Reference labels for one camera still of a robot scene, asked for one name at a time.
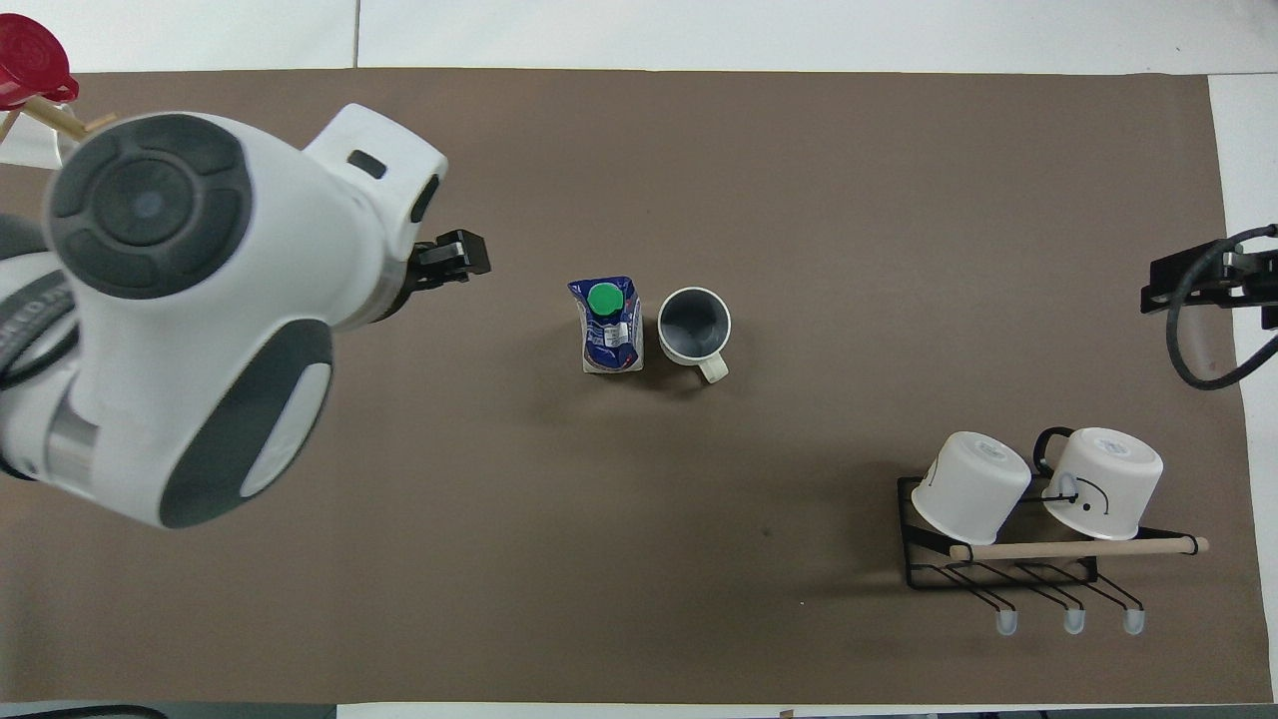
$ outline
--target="white mug handle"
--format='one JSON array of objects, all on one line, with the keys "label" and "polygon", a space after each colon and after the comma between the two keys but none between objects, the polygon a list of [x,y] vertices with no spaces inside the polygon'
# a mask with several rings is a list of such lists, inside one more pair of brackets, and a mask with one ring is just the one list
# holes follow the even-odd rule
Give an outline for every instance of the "white mug handle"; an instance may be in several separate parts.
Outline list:
[{"label": "white mug handle", "polygon": [[716,351],[705,359],[702,359],[697,365],[702,369],[702,374],[705,375],[705,382],[714,384],[727,377],[727,364],[723,363],[723,358]]}]

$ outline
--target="green cap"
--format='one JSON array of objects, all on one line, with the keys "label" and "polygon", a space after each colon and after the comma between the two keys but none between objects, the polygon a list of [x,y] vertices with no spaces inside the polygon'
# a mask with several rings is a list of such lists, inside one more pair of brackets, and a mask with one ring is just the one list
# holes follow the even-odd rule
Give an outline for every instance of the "green cap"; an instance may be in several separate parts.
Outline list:
[{"label": "green cap", "polygon": [[590,287],[585,295],[590,310],[599,315],[615,314],[626,304],[626,295],[621,294],[621,287],[612,282],[599,282]]}]

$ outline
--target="black mug handle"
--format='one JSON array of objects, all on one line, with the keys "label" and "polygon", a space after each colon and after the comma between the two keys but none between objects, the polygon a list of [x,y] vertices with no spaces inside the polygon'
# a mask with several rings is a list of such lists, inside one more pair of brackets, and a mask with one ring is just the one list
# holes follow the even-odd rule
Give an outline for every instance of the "black mug handle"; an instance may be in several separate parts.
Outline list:
[{"label": "black mug handle", "polygon": [[1052,466],[1047,464],[1047,443],[1052,442],[1053,437],[1070,437],[1074,430],[1070,428],[1048,428],[1039,434],[1038,441],[1034,442],[1034,471],[1043,478],[1052,476]]}]

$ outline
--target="mug rack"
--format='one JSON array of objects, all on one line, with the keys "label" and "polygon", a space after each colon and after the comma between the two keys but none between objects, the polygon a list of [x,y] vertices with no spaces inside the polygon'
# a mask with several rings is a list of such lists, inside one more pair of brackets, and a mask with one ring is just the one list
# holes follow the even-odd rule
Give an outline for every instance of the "mug rack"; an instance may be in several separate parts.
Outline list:
[{"label": "mug rack", "polygon": [[[1089,538],[971,545],[937,533],[914,512],[910,493],[921,481],[923,478],[900,478],[896,481],[906,586],[918,591],[961,590],[971,594],[994,609],[996,628],[1003,636],[1016,632],[1019,617],[1016,605],[1003,596],[1005,590],[1028,590],[1065,609],[1065,630],[1071,635],[1082,631],[1086,617],[1086,605],[1077,595],[1084,591],[1095,594],[1118,604],[1123,610],[1123,630],[1139,635],[1145,628],[1144,603],[1102,575],[1099,558],[1195,556],[1209,548],[1204,538],[1153,527],[1140,527],[1134,539],[1121,541]],[[1040,502],[1035,490],[1030,489],[1017,508]]]}]

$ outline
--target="red mug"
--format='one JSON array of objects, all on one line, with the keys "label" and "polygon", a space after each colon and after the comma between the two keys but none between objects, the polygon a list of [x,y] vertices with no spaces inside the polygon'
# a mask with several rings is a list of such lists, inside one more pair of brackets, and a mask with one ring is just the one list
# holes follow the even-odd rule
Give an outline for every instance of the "red mug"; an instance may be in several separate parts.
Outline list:
[{"label": "red mug", "polygon": [[0,14],[0,111],[42,96],[70,102],[79,95],[61,42],[45,26],[15,13]]}]

